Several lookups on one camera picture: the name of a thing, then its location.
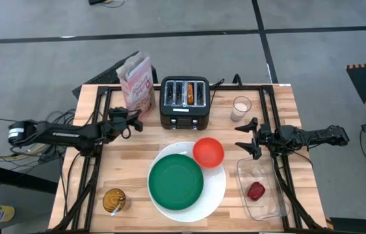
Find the clear plastic container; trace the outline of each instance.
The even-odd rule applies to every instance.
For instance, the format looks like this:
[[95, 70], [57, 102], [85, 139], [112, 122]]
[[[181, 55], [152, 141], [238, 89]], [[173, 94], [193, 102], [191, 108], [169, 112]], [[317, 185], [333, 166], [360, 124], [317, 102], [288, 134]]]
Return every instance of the clear plastic container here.
[[[271, 158], [253, 160], [248, 157], [239, 160], [237, 163], [237, 182], [246, 215], [250, 215], [251, 218], [257, 221], [288, 215], [290, 205], [285, 198], [285, 209], [280, 209], [279, 192], [277, 190], [279, 185], [274, 175]], [[249, 188], [254, 182], [259, 182], [265, 187], [265, 193], [257, 201], [252, 201], [247, 196]]]

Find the gray floor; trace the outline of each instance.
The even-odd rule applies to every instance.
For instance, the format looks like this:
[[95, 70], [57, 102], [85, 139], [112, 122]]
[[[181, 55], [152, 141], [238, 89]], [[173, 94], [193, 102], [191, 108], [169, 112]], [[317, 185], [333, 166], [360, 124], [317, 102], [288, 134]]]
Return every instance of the gray floor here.
[[[259, 6], [266, 29], [366, 26], [366, 0], [259, 0]], [[0, 39], [219, 29], [257, 29], [251, 2], [128, 0], [111, 9], [85, 0], [0, 0]], [[366, 218], [366, 159], [358, 140], [366, 106], [345, 71], [366, 62], [366, 31], [269, 34], [268, 42], [279, 82], [293, 84], [303, 126], [338, 124], [350, 137], [345, 148], [311, 152], [326, 216]], [[151, 55], [159, 79], [201, 75], [215, 82], [239, 73], [245, 83], [270, 82], [257, 34], [0, 44], [0, 117], [40, 120], [74, 108], [71, 89], [136, 50]], [[0, 122], [1, 155], [6, 141], [7, 123]], [[48, 168], [57, 176], [57, 166]], [[43, 206], [40, 218], [5, 231], [43, 231], [51, 199]]]

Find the orange bowl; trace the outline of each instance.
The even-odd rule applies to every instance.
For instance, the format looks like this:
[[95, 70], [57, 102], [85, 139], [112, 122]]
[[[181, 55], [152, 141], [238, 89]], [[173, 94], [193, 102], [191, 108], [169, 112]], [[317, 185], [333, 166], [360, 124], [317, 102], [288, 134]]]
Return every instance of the orange bowl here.
[[193, 157], [200, 166], [204, 168], [215, 168], [223, 161], [223, 146], [214, 138], [201, 138], [194, 144]]

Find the wooden table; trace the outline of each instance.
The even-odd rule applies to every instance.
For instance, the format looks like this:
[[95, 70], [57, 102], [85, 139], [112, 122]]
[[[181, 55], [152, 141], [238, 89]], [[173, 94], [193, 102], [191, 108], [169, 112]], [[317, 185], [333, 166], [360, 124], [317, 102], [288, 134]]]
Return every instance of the wooden table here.
[[[97, 88], [98, 86], [94, 84], [83, 85], [73, 124], [83, 125], [87, 121], [94, 110]], [[158, 103], [159, 91], [155, 92]], [[281, 124], [301, 127], [292, 87], [274, 84], [274, 93]], [[250, 98], [252, 109], [241, 122], [233, 123], [229, 116], [233, 100], [237, 96]], [[272, 130], [274, 130], [274, 120], [268, 97], [266, 101]], [[122, 92], [113, 92], [111, 107], [120, 106], [124, 106]], [[245, 214], [242, 207], [241, 195], [236, 182], [236, 164], [239, 159], [249, 157], [249, 154], [234, 143], [247, 142], [251, 139], [251, 135], [234, 131], [233, 128], [247, 124], [254, 116], [258, 118], [259, 123], [263, 123], [258, 91], [218, 90], [211, 107], [209, 125], [204, 131], [163, 129], [159, 121], [157, 106], [142, 120], [144, 122], [143, 132], [136, 132], [132, 128], [132, 137], [129, 140], [118, 137], [114, 142], [104, 145], [90, 231], [283, 231], [280, 217], [255, 221]], [[146, 183], [148, 170], [152, 160], [167, 145], [179, 141], [196, 141], [202, 137], [214, 137], [223, 144], [226, 193], [218, 209], [209, 217], [193, 223], [176, 222], [163, 216], [150, 201]], [[266, 147], [262, 147], [262, 150], [263, 156], [260, 160], [269, 160], [269, 152]], [[300, 153], [307, 155], [304, 149]], [[66, 181], [68, 169], [76, 154], [77, 151], [74, 148], [67, 150], [63, 165], [64, 181]], [[297, 155], [291, 155], [289, 158], [298, 200], [318, 224], [326, 226], [311, 165]], [[76, 199], [82, 165], [83, 157], [79, 157], [73, 165], [68, 188], [69, 206]], [[122, 189], [132, 200], [131, 207], [127, 211], [119, 212], [115, 217], [111, 217], [102, 206], [103, 196], [113, 188]], [[49, 228], [60, 222], [63, 207], [63, 189], [59, 183]], [[86, 208], [87, 201], [83, 204], [79, 227], [84, 224]], [[291, 213], [289, 223], [290, 226], [294, 226]]]

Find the black toaster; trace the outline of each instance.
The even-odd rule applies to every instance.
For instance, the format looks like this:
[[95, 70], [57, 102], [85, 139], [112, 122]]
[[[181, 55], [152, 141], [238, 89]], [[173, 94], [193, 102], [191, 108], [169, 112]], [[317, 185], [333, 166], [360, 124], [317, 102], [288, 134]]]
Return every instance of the black toaster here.
[[206, 129], [210, 86], [204, 77], [169, 76], [161, 82], [160, 119], [165, 129]]

